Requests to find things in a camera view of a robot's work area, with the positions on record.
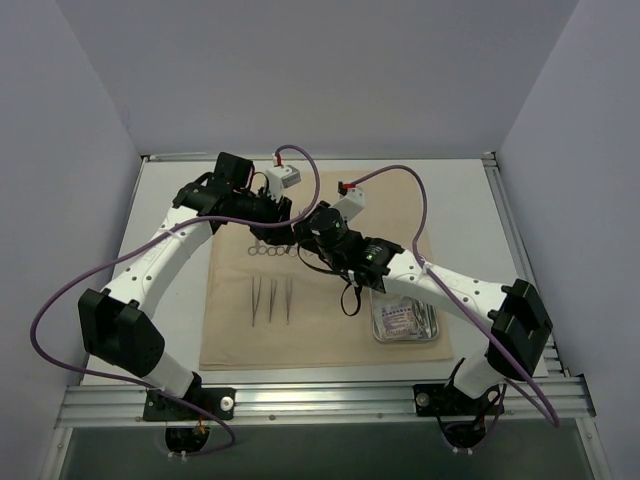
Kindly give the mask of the surgical scissors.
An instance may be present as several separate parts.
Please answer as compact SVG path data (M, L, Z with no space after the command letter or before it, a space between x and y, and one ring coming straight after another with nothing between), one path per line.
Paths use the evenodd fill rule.
M267 246L260 243L254 244L247 249L249 256L265 255L267 253Z

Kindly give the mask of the metal instrument tray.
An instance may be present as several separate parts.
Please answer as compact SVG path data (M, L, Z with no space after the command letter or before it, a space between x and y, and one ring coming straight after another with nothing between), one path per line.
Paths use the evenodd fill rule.
M376 291L370 291L370 304L371 304L371 317L372 317L372 333L374 338L380 342L380 343L396 343L396 342L431 342L434 341L438 335L439 335L439 324L438 324L438 319L437 319L437 324L438 324L438 333L434 338L424 338L421 337L419 335L419 331L418 333L410 338L407 339L403 339L403 340L396 340L396 341L381 341L378 339L378 337L376 336L376 331L375 331L375 325L374 325L374 319L373 319L373 310L376 307L381 307L383 304L396 304L396 303L401 303L401 302L411 302L412 306L413 306L413 310L416 306L417 302L421 302L406 296L400 296L400 295L391 295L391 294L381 294L379 292Z

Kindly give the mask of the silver ring-handled hemostat clamp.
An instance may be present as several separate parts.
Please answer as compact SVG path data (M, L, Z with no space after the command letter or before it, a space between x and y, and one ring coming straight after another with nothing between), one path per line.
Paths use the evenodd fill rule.
M299 245L288 246L285 249L285 254L289 257L299 257L301 253L302 253L302 249Z

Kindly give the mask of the straight silver tweezers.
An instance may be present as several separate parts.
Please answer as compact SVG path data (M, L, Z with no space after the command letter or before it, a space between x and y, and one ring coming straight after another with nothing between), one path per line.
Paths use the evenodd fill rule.
M269 324L271 324L273 321L273 312L274 312L276 298L277 298L277 288L278 288L277 278L271 278L270 289L269 289L269 303L268 303L268 323Z
M286 325L290 325L292 296L293 296L293 278L287 277L285 281Z

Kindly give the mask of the surgical forceps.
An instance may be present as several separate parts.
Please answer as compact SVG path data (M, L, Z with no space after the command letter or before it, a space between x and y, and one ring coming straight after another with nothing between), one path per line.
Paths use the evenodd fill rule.
M250 288L250 297L251 297L251 326L254 327L256 324L257 312L261 299L261 287L262 287L262 278L260 276L251 278L251 288Z

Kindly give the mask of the beige cloth wrap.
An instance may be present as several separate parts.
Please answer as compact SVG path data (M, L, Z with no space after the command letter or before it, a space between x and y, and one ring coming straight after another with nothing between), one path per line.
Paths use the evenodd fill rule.
M247 227L228 224L212 239L199 366L205 371L337 367L450 360L453 349L444 319L431 342L380 343L372 333L370 301L356 303L339 279L312 271L317 258L249 256L255 243ZM262 278L256 324L251 326L251 278ZM285 281L293 278L290 325ZM277 278L273 321L268 323L270 279Z

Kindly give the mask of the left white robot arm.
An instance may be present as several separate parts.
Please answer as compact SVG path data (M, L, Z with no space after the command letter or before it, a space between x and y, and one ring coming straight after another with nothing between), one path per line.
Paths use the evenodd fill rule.
M199 380L166 352L152 318L176 275L227 218L267 225L289 219L291 203L283 192L299 183L299 170L275 164L258 192L250 189L253 173L252 161L220 153L213 171L178 191L154 245L102 290L88 289L78 302L85 350L167 392L166 408L179 419L200 411Z

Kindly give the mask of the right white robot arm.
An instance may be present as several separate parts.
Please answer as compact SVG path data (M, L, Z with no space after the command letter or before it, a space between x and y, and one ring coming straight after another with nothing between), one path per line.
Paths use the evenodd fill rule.
M504 380L531 382L553 329L533 284L482 281L418 260L396 243L350 229L339 211L328 206L316 209L293 232L301 248L316 253L353 285L431 305L486 336L487 346L464 359L443 390L453 411L469 411L486 390Z

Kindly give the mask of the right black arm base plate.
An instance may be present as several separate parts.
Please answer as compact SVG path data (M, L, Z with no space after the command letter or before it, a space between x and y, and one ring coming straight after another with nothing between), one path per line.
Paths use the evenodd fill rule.
M490 387L478 398L471 398L445 383L414 384L413 397L419 417L480 417L502 414L498 386Z

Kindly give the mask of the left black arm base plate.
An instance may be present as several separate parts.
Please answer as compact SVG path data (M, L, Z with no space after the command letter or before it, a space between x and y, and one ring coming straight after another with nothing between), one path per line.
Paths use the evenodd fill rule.
M148 390L142 419L176 422L206 419L208 414L228 421L234 417L236 390L231 387L200 387L187 399L170 399L159 390Z

